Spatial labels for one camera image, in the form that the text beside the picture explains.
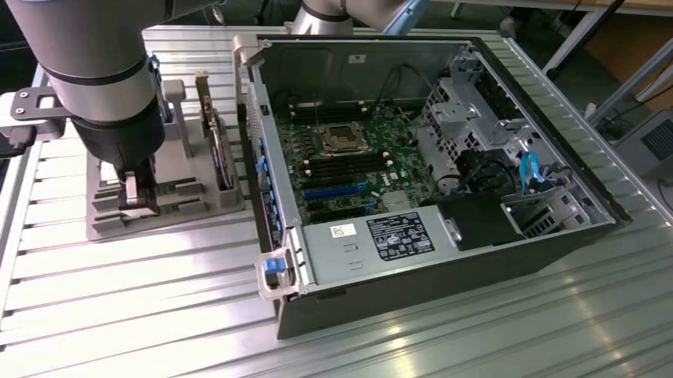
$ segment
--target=slotted aluminum table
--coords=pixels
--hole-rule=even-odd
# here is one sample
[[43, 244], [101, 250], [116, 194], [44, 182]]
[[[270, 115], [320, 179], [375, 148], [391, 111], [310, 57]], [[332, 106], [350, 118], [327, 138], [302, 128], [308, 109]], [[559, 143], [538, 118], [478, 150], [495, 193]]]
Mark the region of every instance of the slotted aluminum table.
[[[242, 32], [283, 30], [146, 31], [164, 79], [188, 85], [188, 117], [198, 109], [191, 74], [210, 71], [234, 141], [230, 48]], [[513, 41], [490, 31], [415, 34], [483, 38], [634, 224], [537, 274], [279, 341], [272, 303], [256, 294], [250, 207], [89, 243], [85, 151], [69, 128], [12, 160], [0, 194], [3, 378], [673, 374], [670, 216]], [[234, 150], [240, 159], [240, 145]]]

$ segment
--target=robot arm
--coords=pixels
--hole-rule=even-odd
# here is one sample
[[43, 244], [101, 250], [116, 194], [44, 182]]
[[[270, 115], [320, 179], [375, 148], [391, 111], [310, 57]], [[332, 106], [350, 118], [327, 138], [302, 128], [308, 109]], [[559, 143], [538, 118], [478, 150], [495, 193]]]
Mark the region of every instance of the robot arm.
[[[164, 128], [142, 31], [219, 0], [5, 1], [67, 110], [52, 118], [71, 117], [88, 152], [115, 166], [124, 183], [120, 209], [156, 213], [152, 155], [163, 144]], [[389, 34], [403, 34], [427, 3], [304, 0], [294, 32], [351, 33], [353, 16]], [[15, 110], [17, 118], [23, 109]]]
[[163, 143], [142, 30], [215, 0], [8, 0], [93, 156], [127, 172]]
[[429, 0], [304, 0], [294, 34], [353, 34], [353, 18], [386, 34], [407, 34]]

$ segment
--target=blue cable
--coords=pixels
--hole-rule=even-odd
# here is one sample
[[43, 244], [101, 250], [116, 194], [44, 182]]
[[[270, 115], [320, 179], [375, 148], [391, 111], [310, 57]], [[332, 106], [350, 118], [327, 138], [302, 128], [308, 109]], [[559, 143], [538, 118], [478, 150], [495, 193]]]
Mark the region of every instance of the blue cable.
[[526, 195], [526, 184], [527, 184], [527, 166], [530, 166], [530, 177], [537, 179], [537, 182], [543, 182], [545, 179], [539, 174], [539, 169], [537, 167], [537, 154], [533, 151], [527, 151], [522, 155], [522, 163], [518, 166], [518, 176], [522, 181], [522, 195]]

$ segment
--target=blue latch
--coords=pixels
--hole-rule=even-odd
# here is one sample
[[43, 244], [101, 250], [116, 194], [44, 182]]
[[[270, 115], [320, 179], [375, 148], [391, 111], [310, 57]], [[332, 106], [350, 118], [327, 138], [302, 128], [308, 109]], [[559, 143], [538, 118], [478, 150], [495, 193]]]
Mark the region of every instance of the blue latch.
[[262, 269], [264, 274], [276, 274], [284, 272], [287, 269], [284, 266], [283, 258], [267, 258], [262, 261]]
[[262, 172], [262, 169], [264, 169], [264, 165], [266, 165], [266, 155], [262, 155], [260, 159], [258, 160], [258, 162], [255, 164], [256, 172]]
[[518, 175], [522, 181], [522, 195], [526, 195], [527, 166], [530, 166], [530, 178], [535, 178], [537, 182], [539, 183], [545, 181], [542, 175], [538, 172], [537, 154], [533, 151], [527, 151], [523, 153], [522, 162], [518, 166]]

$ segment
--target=power supply label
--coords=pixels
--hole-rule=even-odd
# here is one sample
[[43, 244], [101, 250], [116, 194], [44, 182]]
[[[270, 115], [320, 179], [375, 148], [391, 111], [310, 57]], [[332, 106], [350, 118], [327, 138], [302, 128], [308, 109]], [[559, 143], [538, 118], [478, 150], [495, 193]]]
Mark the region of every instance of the power supply label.
[[383, 261], [434, 251], [433, 240], [418, 213], [367, 220], [367, 226]]

